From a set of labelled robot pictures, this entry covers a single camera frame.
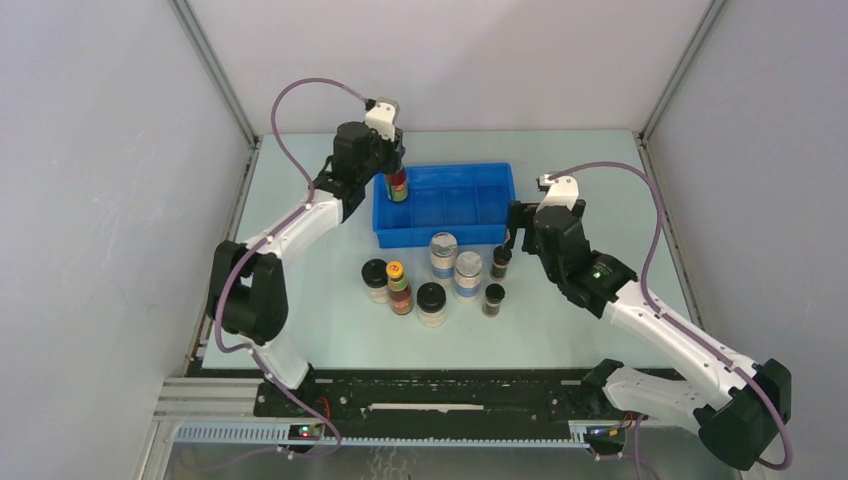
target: black lid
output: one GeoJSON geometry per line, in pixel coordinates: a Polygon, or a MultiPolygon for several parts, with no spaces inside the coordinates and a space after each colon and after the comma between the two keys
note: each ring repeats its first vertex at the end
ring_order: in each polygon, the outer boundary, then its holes
{"type": "Polygon", "coordinates": [[[389,277],[386,275],[386,262],[375,258],[368,260],[362,266],[362,280],[365,285],[371,288],[385,287],[389,283],[389,277]]]}
{"type": "Polygon", "coordinates": [[[493,283],[486,287],[486,299],[492,302],[500,302],[506,296],[506,290],[500,284],[493,283]]]}
{"type": "Polygon", "coordinates": [[[418,308],[427,312],[435,313],[444,308],[447,296],[445,287],[436,282],[428,282],[418,287],[418,308]]]}
{"type": "Polygon", "coordinates": [[[512,250],[505,248],[503,245],[498,245],[497,247],[495,247],[493,256],[496,262],[503,265],[505,263],[509,263],[509,261],[512,260],[512,250]]]}

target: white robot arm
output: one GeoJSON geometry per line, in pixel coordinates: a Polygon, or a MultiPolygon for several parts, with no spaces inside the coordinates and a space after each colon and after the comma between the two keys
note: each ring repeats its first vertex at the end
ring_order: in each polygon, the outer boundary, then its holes
{"type": "Polygon", "coordinates": [[[539,256],[548,279],[571,303],[659,350],[687,380],[652,377],[608,359],[583,384],[600,389],[619,410],[699,435],[728,465],[751,468],[778,428],[742,374],[765,391],[785,423],[791,406],[789,371],[776,360],[758,365],[731,350],[669,308],[618,259],[591,250],[581,220],[586,204],[578,198],[574,178],[543,175],[538,185],[547,192],[541,202],[510,204],[500,254],[511,256],[517,230],[525,229],[522,250],[539,256]]]}
{"type": "Polygon", "coordinates": [[[283,267],[330,229],[341,225],[365,198],[365,186],[377,174],[405,175],[403,132],[394,125],[396,102],[380,98],[366,103],[364,122],[339,126],[333,155],[314,180],[315,191],[273,226],[244,243],[218,245],[212,265],[207,314],[214,318],[233,266],[261,243],[240,272],[225,301],[223,329],[235,334],[260,357],[283,385],[297,389],[310,365],[283,329],[288,315],[283,267]]]}

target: light blue tabletop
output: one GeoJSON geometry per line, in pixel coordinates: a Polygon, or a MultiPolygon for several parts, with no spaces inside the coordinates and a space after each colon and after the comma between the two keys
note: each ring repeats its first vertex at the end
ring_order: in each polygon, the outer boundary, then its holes
{"type": "MultiPolygon", "coordinates": [[[[285,135],[286,145],[314,176],[332,152],[333,135],[285,135]]],[[[505,161],[512,166],[519,200],[539,201],[536,178],[592,161],[617,161],[642,168],[627,130],[405,133],[407,165],[505,161]]],[[[650,245],[656,210],[647,187],[616,169],[576,174],[583,217],[594,249],[618,257],[637,272],[650,245]]],[[[377,246],[371,230],[372,188],[359,209],[285,266],[287,331],[302,355],[318,368],[567,368],[594,367],[614,358],[635,367],[668,366],[656,351],[629,333],[571,305],[546,279],[538,257],[516,248],[502,285],[506,299],[496,318],[484,317],[479,301],[462,304],[448,295],[448,317],[438,328],[415,312],[394,315],[372,303],[360,276],[370,258],[400,260],[413,288],[429,278],[427,248],[377,246]]],[[[262,141],[238,239],[255,235],[289,211],[306,184],[270,136],[262,141]]],[[[516,246],[520,247],[519,237],[516,246]]],[[[491,245],[460,248],[480,253],[484,271],[491,245]]],[[[683,293],[665,239],[649,276],[651,289],[686,316],[683,293]]],[[[484,274],[484,285],[489,282],[484,274]]],[[[232,345],[236,337],[225,334],[232,345]]],[[[244,353],[222,354],[211,341],[205,368],[255,368],[244,353]]]]}

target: blue plastic bin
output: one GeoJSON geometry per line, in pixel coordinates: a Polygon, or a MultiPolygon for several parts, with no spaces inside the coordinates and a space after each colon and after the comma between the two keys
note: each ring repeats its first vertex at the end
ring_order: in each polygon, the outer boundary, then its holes
{"type": "Polygon", "coordinates": [[[460,245],[503,243],[506,212],[515,200],[507,163],[406,167],[409,197],[389,200],[386,179],[374,179],[372,227],[380,248],[424,247],[450,232],[460,245]]]}

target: bottle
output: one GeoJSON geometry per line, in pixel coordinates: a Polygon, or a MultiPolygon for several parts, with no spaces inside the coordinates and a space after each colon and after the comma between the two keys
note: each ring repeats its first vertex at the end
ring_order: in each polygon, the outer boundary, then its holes
{"type": "Polygon", "coordinates": [[[386,285],[389,283],[389,276],[386,274],[386,262],[379,258],[365,262],[365,265],[362,266],[362,281],[368,287],[372,302],[386,303],[389,301],[389,292],[386,290],[386,285]]]}
{"type": "Polygon", "coordinates": [[[433,235],[430,239],[430,263],[433,280],[450,285],[453,281],[453,266],[456,263],[456,237],[447,232],[433,235]]]}
{"type": "Polygon", "coordinates": [[[428,282],[418,287],[418,320],[428,327],[438,327],[445,323],[445,288],[436,282],[428,282]]]}
{"type": "Polygon", "coordinates": [[[501,302],[506,296],[506,290],[497,283],[486,287],[486,300],[483,302],[483,315],[496,317],[501,311],[501,302]]]}
{"type": "Polygon", "coordinates": [[[409,196],[409,188],[406,182],[406,168],[400,166],[397,172],[386,175],[386,189],[389,191],[389,200],[401,203],[409,196]]]}
{"type": "Polygon", "coordinates": [[[471,303],[480,293],[483,259],[474,252],[462,252],[456,257],[453,279],[454,292],[460,302],[471,303]]]}
{"type": "Polygon", "coordinates": [[[503,245],[495,247],[492,254],[492,269],[489,270],[489,276],[492,280],[500,282],[506,277],[506,268],[509,266],[509,261],[512,260],[512,251],[504,248],[503,245]]]}
{"type": "Polygon", "coordinates": [[[406,315],[412,310],[412,289],[403,273],[403,265],[398,261],[386,265],[386,275],[389,277],[389,305],[398,315],[406,315]]]}

